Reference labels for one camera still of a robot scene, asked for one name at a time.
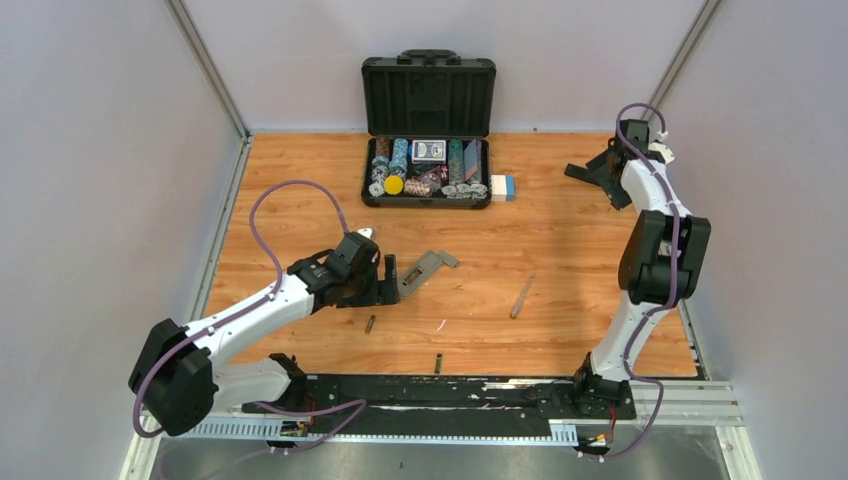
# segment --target gray wall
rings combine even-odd
[[[767,480],[848,471],[848,3],[727,1],[663,106],[713,224],[692,301]]]
[[[366,127],[362,61],[450,48],[498,65],[493,130],[608,130],[647,100],[703,0],[186,0],[253,129]]]
[[[162,1],[0,3],[0,478],[116,478],[237,139]]]

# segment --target black carrying case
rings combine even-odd
[[[495,86],[495,63],[486,58],[460,58],[451,50],[407,50],[397,57],[371,57],[362,64],[368,141],[362,201],[369,207],[485,208],[492,201],[489,168],[489,120]],[[481,143],[484,199],[432,197],[400,193],[374,197],[371,159],[376,138],[465,141]]]

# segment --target wooden table surface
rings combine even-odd
[[[398,275],[427,250],[456,256],[399,305],[325,308],[244,351],[236,362],[274,352],[297,355],[307,373],[570,375],[603,337],[619,302],[618,262],[636,214],[617,212],[604,193],[563,175],[605,148],[609,134],[494,134],[492,171],[512,174],[514,202],[484,210],[368,208],[359,198],[365,134],[260,134],[250,152],[207,315],[242,300],[274,278],[256,245],[248,212],[268,187],[287,179],[325,185],[352,230],[372,226]],[[257,213],[263,238],[283,266],[335,247],[338,218],[324,195],[286,187]],[[531,272],[521,314],[509,311]],[[364,333],[370,315],[377,320]],[[437,328],[446,320],[444,327]],[[694,375],[677,312],[654,331],[636,363],[649,375]]]

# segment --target metal frame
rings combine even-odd
[[[250,149],[252,147],[253,136],[251,135],[242,143],[238,159],[233,166],[233,173],[230,178],[229,187],[227,188],[227,196],[224,198],[224,204],[221,206],[221,216],[218,218],[218,226],[212,238],[212,245],[209,247],[209,256],[206,259],[203,273],[198,282],[197,296],[194,299],[189,316],[191,320],[197,320],[203,317],[203,312],[206,310],[206,303],[209,301],[209,294],[212,290],[212,282],[215,280],[215,272],[218,270],[218,260],[221,258],[221,249],[224,247],[224,238],[226,238],[227,230],[230,227],[230,220],[233,217],[233,207],[238,198],[239,189],[241,189],[241,181],[244,178],[244,170],[247,167],[247,157],[250,156]]]
[[[247,165],[247,158],[253,144],[251,132],[245,125],[238,109],[227,91],[220,74],[203,44],[191,16],[182,0],[165,0],[174,15],[174,19],[180,27],[186,43],[198,61],[204,72],[210,87],[221,103],[233,128],[242,139],[242,149],[233,167],[230,186],[221,209],[218,227],[216,229],[212,244],[209,249],[204,271],[198,281],[197,296],[191,312],[191,318],[199,318],[206,308],[212,282],[217,270],[218,261],[226,237],[233,206],[241,186],[241,181]],[[661,105],[679,73],[684,68],[693,50],[703,36],[706,28],[713,19],[721,0],[705,0],[698,15],[693,21],[685,39],[677,52],[659,84],[653,92],[650,103]],[[650,120],[651,115],[643,115],[644,119]],[[665,379],[666,397],[660,408],[657,425],[676,426],[714,426],[716,434],[721,442],[724,461],[730,474],[731,480],[754,479],[759,480],[760,473],[756,459],[751,449],[747,430],[744,427],[743,418],[736,403],[733,390],[728,382],[709,381],[707,363],[701,355],[698,346],[693,319],[686,302],[681,302],[680,313],[684,323],[684,329],[693,351],[693,357],[698,368],[698,379],[681,380]],[[657,390],[652,385],[643,385],[634,382],[632,384],[633,398],[636,410],[639,414],[637,420],[620,421],[622,424],[638,425],[639,418],[644,418],[653,409],[657,398]],[[228,439],[269,439],[268,436],[279,440],[279,431],[275,426],[280,424],[280,417],[264,414],[246,414],[241,412],[229,412],[215,414],[207,418],[185,437],[193,438],[228,438]],[[579,420],[579,421],[551,421],[551,435],[549,437],[533,438],[483,438],[483,437],[424,437],[424,436],[368,436],[368,435],[345,435],[337,436],[333,441],[337,442],[362,442],[362,443],[452,443],[473,445],[565,445],[573,441],[576,429],[580,427],[591,427],[605,424],[606,420]],[[155,419],[146,418],[143,422],[145,428],[156,427]],[[124,479],[148,479],[156,459],[161,437],[142,439],[134,436],[121,472]]]
[[[236,104],[233,101],[230,92],[227,91],[227,87],[224,85],[224,80],[221,78],[221,74],[218,73],[218,69],[215,67],[215,63],[209,55],[209,50],[207,50],[206,46],[203,44],[203,39],[200,37],[197,27],[195,27],[185,3],[183,3],[182,0],[164,1],[165,5],[168,6],[168,9],[174,15],[174,21],[177,22],[177,26],[180,28],[183,38],[186,40],[186,44],[191,49],[191,53],[194,54],[194,58],[197,59],[197,63],[203,71],[203,74],[206,76],[206,80],[209,81],[209,86],[215,93],[215,97],[217,97],[218,102],[221,103],[221,108],[224,109],[224,113],[227,114],[227,118],[230,120],[230,123],[236,133],[241,138],[242,143],[246,142],[250,135],[247,125],[245,125],[244,120],[241,118],[241,114],[239,113],[238,108],[236,108]]]
[[[660,78],[657,88],[651,95],[651,99],[648,101],[650,105],[659,108],[663,101],[665,101],[666,96],[671,91],[671,87],[677,80],[677,76],[683,70],[683,67],[686,65],[686,62],[689,60],[689,57],[695,50],[695,47],[698,46],[698,42],[701,40],[701,37],[703,37],[707,27],[709,27],[710,22],[712,22],[721,2],[722,0],[706,0],[704,4],[701,5],[701,10],[695,16],[695,20],[689,27],[689,31],[686,32],[683,42],[681,42],[680,47],[677,48],[674,58],[672,58],[671,63]],[[651,121],[653,117],[653,112],[646,110],[642,115],[642,120]]]

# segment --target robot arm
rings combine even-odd
[[[619,264],[618,285],[622,292],[618,311],[606,336],[586,356],[574,376],[572,400],[583,414],[605,413],[610,406],[619,406],[626,400],[631,376],[625,362],[635,363],[654,327],[668,314],[663,307],[669,301],[672,278],[672,206],[680,222],[675,252],[677,295],[672,306],[695,291],[710,236],[709,221],[693,216],[671,188],[666,175],[667,164],[674,160],[671,150],[660,141],[647,141],[647,122],[623,120],[620,130],[640,150],[648,165],[637,160],[616,136],[586,168],[569,165],[565,171],[570,177],[600,186],[616,209],[633,203],[639,214]],[[639,329],[645,317],[647,322]],[[625,358],[631,339],[629,358]]]
[[[185,327],[178,327],[171,319],[160,322],[139,355],[130,376],[130,389],[138,394],[142,380],[165,352],[202,333],[155,374],[143,398],[145,407],[169,435],[187,432],[213,410],[279,400],[292,377],[302,374],[285,356],[246,365],[228,362],[270,332],[325,306],[398,303],[395,258],[385,256],[385,277],[378,280],[380,253],[372,234],[371,229],[345,233],[335,250],[298,260],[283,275],[276,295],[274,282],[226,310]],[[215,327],[220,319],[239,313],[226,325]]]

